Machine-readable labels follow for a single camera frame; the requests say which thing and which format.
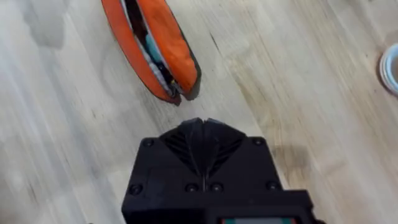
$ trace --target screw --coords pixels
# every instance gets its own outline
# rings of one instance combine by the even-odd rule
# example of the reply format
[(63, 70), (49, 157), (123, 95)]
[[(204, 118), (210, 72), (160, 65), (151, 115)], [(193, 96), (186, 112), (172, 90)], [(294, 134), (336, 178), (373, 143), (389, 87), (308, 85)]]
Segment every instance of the screw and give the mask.
[(153, 144), (154, 144), (154, 140), (153, 139), (145, 139), (143, 142), (142, 142), (142, 144), (145, 146), (145, 147), (151, 147)]
[(210, 185), (210, 190), (213, 192), (222, 192), (224, 187), (221, 183), (214, 183)]
[(142, 184), (133, 184), (130, 186), (129, 193), (133, 196), (139, 195), (143, 190)]
[(186, 192), (197, 192), (199, 190), (199, 186), (197, 184), (187, 184), (185, 187)]
[(263, 138), (254, 138), (253, 143), (257, 146), (261, 146), (262, 144), (264, 144), (264, 140)]
[(267, 190), (280, 190), (282, 187), (279, 183), (270, 181), (267, 183)]

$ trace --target wood grain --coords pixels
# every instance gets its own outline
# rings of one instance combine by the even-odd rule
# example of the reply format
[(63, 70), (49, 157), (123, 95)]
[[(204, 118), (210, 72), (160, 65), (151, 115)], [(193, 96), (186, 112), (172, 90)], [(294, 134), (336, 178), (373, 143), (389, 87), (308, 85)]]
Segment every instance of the wood grain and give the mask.
[(200, 96), (154, 98), (100, 1), (0, 0), (0, 223), (123, 223), (140, 140), (194, 117), (267, 138), (328, 223), (398, 220), (398, 101), (377, 60), (396, 0), (167, 0)]

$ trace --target black plastic housing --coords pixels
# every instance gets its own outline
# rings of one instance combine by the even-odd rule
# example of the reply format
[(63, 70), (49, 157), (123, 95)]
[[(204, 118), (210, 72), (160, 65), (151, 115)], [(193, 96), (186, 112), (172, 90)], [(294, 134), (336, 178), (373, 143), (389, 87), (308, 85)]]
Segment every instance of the black plastic housing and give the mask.
[(294, 218), (317, 223), (306, 190), (283, 190), (265, 139), (192, 119), (142, 140), (122, 212), (127, 224)]

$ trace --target display screen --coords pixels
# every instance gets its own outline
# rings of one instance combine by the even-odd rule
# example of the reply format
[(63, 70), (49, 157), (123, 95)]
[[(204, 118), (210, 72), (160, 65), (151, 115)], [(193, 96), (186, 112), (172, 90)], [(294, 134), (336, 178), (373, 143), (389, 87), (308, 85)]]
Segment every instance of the display screen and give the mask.
[(297, 224), (294, 218), (224, 218), (221, 224)]

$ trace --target white bowl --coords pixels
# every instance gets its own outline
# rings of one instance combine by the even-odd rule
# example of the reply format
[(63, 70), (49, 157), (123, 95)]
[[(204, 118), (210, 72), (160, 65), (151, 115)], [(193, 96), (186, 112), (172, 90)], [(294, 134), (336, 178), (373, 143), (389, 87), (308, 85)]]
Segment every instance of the white bowl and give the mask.
[(380, 76), (385, 86), (398, 96), (398, 44), (387, 49), (381, 57)]

